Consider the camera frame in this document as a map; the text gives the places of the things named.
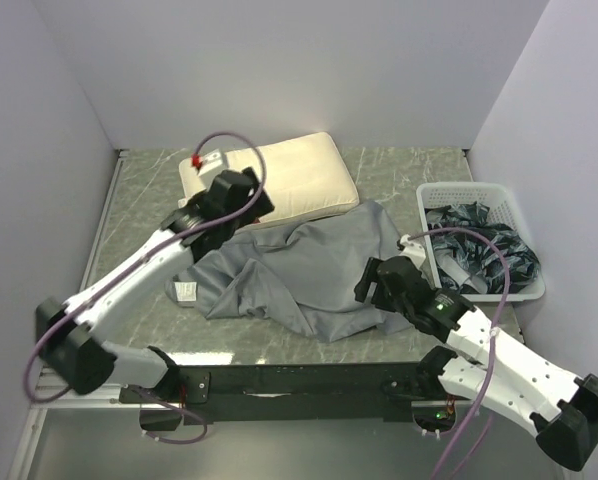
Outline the grey pillowcase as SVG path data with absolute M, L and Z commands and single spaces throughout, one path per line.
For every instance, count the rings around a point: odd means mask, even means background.
M 397 313 L 358 302 L 354 288 L 370 258 L 397 255 L 399 231 L 386 210 L 366 201 L 306 223 L 244 231 L 168 280 L 168 298 L 204 318 L 270 319 L 332 343 L 368 329 L 410 328 Z

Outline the cream pillow with bear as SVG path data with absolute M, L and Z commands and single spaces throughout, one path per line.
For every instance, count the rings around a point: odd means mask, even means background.
M 265 193 L 274 211 L 243 232 L 344 214 L 359 202 L 357 188 L 331 136 L 313 133 L 261 146 Z

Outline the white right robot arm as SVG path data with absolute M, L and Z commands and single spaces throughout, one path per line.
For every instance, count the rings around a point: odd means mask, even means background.
M 431 287 L 405 256 L 369 259 L 354 294 L 439 340 L 417 366 L 423 395 L 480 399 L 526 430 L 551 460 L 583 469 L 598 445 L 598 376 L 564 370 L 494 329 L 467 299 Z

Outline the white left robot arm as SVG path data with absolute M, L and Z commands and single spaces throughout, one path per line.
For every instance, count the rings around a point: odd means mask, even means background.
M 100 281 L 63 302 L 48 298 L 38 305 L 36 356 L 79 395 L 116 382 L 142 387 L 158 402 L 172 399 L 182 380 L 165 352 L 123 347 L 109 338 L 141 298 L 273 212 L 266 179 L 251 167 L 221 171 Z

